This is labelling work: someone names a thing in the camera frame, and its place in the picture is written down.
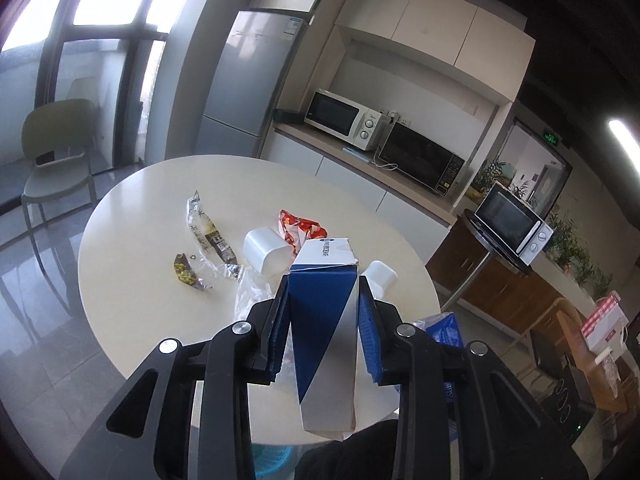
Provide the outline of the blue and silver carton box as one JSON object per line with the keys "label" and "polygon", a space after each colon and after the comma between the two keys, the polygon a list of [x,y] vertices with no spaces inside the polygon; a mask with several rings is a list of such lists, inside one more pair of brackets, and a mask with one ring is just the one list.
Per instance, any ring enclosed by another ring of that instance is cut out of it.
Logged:
{"label": "blue and silver carton box", "polygon": [[349,240],[307,240],[288,274],[288,305],[303,428],[326,439],[342,440],[356,427],[358,297]]}

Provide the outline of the white plastic cup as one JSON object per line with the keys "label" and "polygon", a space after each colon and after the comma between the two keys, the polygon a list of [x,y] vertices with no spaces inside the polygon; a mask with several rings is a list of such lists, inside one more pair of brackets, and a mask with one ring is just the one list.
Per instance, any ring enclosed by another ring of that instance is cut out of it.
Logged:
{"label": "white plastic cup", "polygon": [[273,276],[284,272],[292,262],[293,247],[271,228],[247,232],[243,256],[260,274]]}
{"label": "white plastic cup", "polygon": [[396,271],[381,260],[373,260],[362,272],[362,276],[367,279],[370,292],[376,300],[383,300],[398,281]]}

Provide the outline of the red orange snack wrapper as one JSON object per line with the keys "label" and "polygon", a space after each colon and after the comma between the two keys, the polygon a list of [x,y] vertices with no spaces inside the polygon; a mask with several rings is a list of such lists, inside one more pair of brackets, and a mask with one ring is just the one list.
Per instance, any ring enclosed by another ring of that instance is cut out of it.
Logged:
{"label": "red orange snack wrapper", "polygon": [[307,240],[327,238],[328,232],[317,221],[297,217],[285,209],[281,209],[278,215],[278,229],[282,237],[293,249],[296,257]]}

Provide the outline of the blue plastic trash basket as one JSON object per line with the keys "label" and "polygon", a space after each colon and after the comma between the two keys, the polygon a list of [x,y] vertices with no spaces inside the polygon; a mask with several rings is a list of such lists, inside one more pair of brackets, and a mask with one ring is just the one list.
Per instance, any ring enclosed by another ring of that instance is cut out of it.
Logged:
{"label": "blue plastic trash basket", "polygon": [[292,445],[253,444],[255,477],[257,479],[293,479],[298,460],[298,448]]}

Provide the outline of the kitchen counter with cabinets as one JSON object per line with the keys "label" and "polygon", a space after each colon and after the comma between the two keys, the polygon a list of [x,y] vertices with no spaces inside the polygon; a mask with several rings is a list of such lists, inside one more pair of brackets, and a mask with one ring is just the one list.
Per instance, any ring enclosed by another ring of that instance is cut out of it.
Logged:
{"label": "kitchen counter with cabinets", "polygon": [[341,141],[313,128],[271,125],[260,157],[311,174],[358,197],[405,237],[423,262],[434,256],[457,221],[446,200],[396,170],[367,162]]}

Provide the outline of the blue snack bag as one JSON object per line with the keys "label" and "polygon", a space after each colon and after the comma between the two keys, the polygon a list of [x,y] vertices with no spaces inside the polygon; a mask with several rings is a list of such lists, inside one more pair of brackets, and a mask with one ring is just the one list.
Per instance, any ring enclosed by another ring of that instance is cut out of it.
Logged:
{"label": "blue snack bag", "polygon": [[439,344],[456,348],[464,347],[456,316],[452,312],[440,312],[427,318],[420,318],[412,324],[429,334]]}

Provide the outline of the brown wooden low cabinet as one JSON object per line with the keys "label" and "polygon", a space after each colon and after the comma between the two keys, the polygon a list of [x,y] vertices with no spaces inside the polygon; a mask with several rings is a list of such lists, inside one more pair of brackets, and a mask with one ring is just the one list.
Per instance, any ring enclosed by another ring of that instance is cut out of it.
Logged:
{"label": "brown wooden low cabinet", "polygon": [[[426,270],[440,292],[452,294],[486,255],[486,245],[471,229],[470,214],[464,212],[428,260]],[[572,304],[581,321],[596,307],[592,298],[546,255],[538,256],[525,273],[501,256],[493,256],[460,301],[518,335],[533,327],[558,342],[563,333],[554,302],[559,298]]]}

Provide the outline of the red checkered white box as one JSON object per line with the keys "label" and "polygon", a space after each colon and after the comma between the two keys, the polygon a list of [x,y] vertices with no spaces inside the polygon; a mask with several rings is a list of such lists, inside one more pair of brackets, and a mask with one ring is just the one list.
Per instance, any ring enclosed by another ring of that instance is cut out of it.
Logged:
{"label": "red checkered white box", "polygon": [[580,331],[592,353],[599,354],[606,348],[620,353],[628,323],[620,305],[620,295],[613,290],[598,302],[597,309],[587,318]]}

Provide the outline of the round white table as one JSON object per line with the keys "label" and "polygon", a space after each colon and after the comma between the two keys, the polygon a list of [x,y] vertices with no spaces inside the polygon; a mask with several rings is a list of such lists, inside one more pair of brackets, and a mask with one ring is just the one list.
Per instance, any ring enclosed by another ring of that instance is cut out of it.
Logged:
{"label": "round white table", "polygon": [[79,290],[101,348],[129,376],[164,339],[192,344],[234,319],[236,284],[222,280],[200,292],[180,283],[172,264],[196,248],[186,201],[201,197],[232,249],[247,232],[272,228],[281,210],[319,222],[349,240],[360,266],[380,260],[398,280],[386,294],[402,318],[436,313],[425,264],[394,228],[352,194],[288,166],[249,157],[168,159],[132,174],[98,203],[82,233]]}

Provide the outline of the white microwave on stand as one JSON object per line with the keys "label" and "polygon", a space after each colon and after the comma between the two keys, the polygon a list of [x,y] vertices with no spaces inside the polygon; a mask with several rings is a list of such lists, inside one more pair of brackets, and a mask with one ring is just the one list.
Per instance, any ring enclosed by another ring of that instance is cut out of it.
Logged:
{"label": "white microwave on stand", "polygon": [[526,266],[544,250],[553,235],[552,227],[500,182],[490,188],[473,216]]}

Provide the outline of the green potted plants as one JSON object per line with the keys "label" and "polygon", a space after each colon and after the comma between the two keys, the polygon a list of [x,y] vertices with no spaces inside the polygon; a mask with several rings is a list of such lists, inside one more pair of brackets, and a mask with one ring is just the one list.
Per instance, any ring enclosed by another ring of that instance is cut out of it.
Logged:
{"label": "green potted plants", "polygon": [[561,217],[554,211],[543,216],[539,208],[539,197],[529,192],[527,181],[518,185],[510,185],[504,176],[504,172],[510,167],[506,162],[492,162],[480,170],[471,184],[471,188],[482,196],[480,203],[494,183],[500,182],[518,198],[524,200],[542,220],[552,227],[553,235],[542,252],[548,252],[553,261],[561,268],[569,266],[578,285],[591,283],[594,299],[605,296],[613,278],[611,275],[603,274],[601,269],[591,260],[586,245],[578,240],[573,220]]}

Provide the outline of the silver brown snack wrapper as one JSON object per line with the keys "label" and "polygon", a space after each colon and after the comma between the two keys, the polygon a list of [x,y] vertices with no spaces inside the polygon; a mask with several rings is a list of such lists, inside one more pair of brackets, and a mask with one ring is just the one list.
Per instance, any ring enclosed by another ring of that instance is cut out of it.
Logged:
{"label": "silver brown snack wrapper", "polygon": [[203,210],[199,192],[195,192],[186,201],[186,225],[203,252],[217,255],[227,266],[235,266],[238,263],[235,252]]}

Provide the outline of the black microwave oven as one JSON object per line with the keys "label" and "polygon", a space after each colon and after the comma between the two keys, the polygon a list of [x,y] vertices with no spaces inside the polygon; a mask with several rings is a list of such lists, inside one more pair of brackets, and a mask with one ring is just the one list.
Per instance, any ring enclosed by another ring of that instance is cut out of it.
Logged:
{"label": "black microwave oven", "polygon": [[390,129],[380,156],[439,196],[451,190],[464,164],[463,158],[400,122]]}

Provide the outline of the white microwave on counter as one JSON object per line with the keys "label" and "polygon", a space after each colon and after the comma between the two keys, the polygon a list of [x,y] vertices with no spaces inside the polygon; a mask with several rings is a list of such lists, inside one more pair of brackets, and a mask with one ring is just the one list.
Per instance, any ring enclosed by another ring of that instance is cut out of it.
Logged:
{"label": "white microwave on counter", "polygon": [[326,90],[314,92],[304,122],[364,152],[374,151],[390,128],[387,115]]}

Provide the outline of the silver refrigerator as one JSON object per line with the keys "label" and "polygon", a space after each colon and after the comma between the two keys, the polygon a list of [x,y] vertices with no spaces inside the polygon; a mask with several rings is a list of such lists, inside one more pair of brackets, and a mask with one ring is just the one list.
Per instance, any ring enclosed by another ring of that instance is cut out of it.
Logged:
{"label": "silver refrigerator", "polygon": [[305,27],[292,14],[238,13],[209,88],[195,154],[258,155]]}

